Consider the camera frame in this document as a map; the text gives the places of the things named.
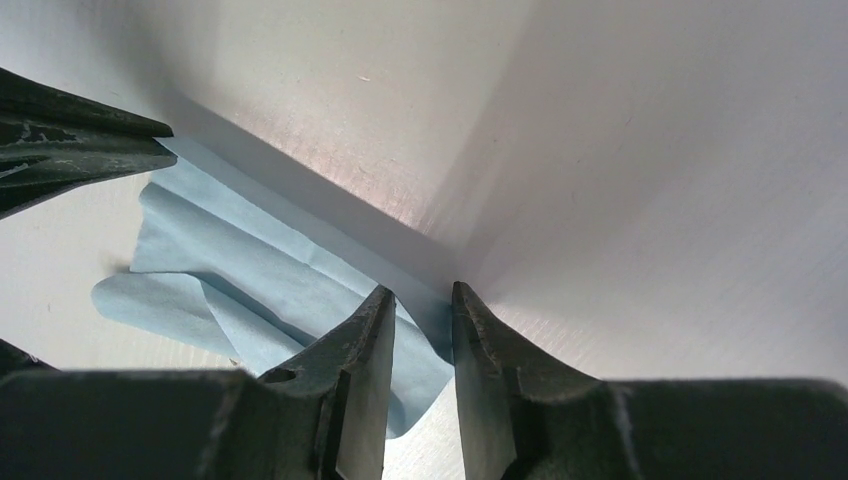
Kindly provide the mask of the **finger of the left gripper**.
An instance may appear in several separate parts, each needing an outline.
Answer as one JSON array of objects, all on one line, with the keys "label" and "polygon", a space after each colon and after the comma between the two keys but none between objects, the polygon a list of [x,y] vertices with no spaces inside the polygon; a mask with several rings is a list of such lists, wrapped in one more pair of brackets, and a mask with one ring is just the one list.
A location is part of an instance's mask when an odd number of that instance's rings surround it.
[{"label": "finger of the left gripper", "polygon": [[152,138],[52,144],[1,155],[1,217],[82,186],[168,168],[176,155]]},{"label": "finger of the left gripper", "polygon": [[1,71],[3,147],[138,147],[172,136],[159,121]]}]

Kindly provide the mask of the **light blue cloth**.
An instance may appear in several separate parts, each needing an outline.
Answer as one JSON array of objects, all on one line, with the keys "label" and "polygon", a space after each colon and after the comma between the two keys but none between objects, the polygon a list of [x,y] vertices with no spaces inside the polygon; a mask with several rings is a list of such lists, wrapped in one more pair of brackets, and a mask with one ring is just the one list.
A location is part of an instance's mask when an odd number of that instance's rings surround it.
[{"label": "light blue cloth", "polygon": [[141,191],[129,267],[91,292],[104,317],[262,374],[347,319],[378,286],[397,302],[387,434],[406,434],[452,376],[444,293],[187,137]]}]

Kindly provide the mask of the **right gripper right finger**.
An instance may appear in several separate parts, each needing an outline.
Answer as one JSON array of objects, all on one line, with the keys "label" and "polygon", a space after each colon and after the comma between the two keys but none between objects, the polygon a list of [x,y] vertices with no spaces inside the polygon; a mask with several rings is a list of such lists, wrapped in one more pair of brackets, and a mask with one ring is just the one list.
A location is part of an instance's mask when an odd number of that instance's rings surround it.
[{"label": "right gripper right finger", "polygon": [[469,479],[843,479],[847,392],[816,379],[602,380],[452,289]]}]

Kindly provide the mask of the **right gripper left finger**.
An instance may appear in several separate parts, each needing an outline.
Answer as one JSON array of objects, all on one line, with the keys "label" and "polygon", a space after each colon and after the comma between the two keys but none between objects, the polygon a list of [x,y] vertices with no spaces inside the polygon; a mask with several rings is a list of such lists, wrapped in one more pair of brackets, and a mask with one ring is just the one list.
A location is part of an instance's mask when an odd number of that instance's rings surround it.
[{"label": "right gripper left finger", "polygon": [[259,377],[26,370],[1,377],[5,479],[378,479],[395,298],[377,287]]}]

